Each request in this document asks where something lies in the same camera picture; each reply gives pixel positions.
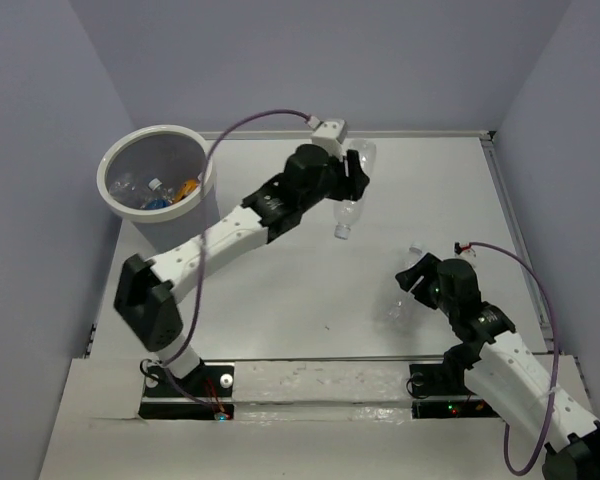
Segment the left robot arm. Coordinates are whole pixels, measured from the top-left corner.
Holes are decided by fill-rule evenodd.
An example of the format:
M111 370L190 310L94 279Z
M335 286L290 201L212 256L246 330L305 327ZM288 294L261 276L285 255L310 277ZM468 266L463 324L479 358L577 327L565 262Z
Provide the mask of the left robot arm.
M184 324L180 302L190 292L200 294L206 277L297 227L319 202L360 202L375 157L375 145L364 140L352 141L342 156L303 144L280 173L200 235L149 259L125 260L114 308L156 356L161 381L189 399L206 382L204 361L191 345L195 327Z

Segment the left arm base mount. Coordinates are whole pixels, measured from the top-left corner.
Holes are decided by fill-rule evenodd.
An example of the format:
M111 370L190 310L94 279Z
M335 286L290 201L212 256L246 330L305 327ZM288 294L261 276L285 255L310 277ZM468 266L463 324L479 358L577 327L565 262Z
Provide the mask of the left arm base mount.
M140 362L139 370L144 377L140 418L216 422L233 419L233 364L202 364L183 379L168 374L149 359Z

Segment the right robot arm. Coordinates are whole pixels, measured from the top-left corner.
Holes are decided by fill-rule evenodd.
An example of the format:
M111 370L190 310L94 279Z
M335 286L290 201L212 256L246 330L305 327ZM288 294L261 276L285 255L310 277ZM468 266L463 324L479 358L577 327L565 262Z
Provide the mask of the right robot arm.
M413 398L474 394L507 429L538 440L544 478L600 479L600 420L534 357L506 314L483 300L469 262L426 253L395 279L415 301L442 312L460 341L440 363L411 366Z

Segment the orange tea bottle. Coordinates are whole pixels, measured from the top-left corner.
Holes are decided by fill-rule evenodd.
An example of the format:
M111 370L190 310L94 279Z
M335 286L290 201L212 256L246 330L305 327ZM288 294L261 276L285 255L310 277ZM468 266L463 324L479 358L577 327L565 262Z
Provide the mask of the orange tea bottle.
M175 194L173 201L175 203L182 201L183 199L194 193L198 186L199 181L197 179L186 180Z

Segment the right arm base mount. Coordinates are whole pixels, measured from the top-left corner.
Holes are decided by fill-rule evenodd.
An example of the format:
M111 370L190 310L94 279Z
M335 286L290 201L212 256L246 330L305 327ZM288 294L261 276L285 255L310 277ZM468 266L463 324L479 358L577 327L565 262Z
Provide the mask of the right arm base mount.
M449 380L441 364L410 364L405 389L412 398L411 412L416 420L499 417L477 394Z

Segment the blue label water bottle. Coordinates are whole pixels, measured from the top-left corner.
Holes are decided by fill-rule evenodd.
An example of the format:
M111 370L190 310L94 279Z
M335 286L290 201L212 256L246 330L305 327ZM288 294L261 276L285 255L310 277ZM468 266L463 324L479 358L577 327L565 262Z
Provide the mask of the blue label water bottle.
M154 198L141 205L142 210L159 210L168 208L171 205L171 201L167 198Z

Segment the clear bottle blue cap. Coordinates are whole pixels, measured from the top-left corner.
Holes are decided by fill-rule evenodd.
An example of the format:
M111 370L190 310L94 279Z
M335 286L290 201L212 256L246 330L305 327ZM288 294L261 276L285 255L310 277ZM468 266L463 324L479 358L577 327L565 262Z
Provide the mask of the clear bottle blue cap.
M394 272L389 276L389 295L382 308L381 319L387 325L406 330L418 313L418 303L413 294L400 286L396 276L415 266L425 253L426 248L420 242L413 242L406 250L400 252Z

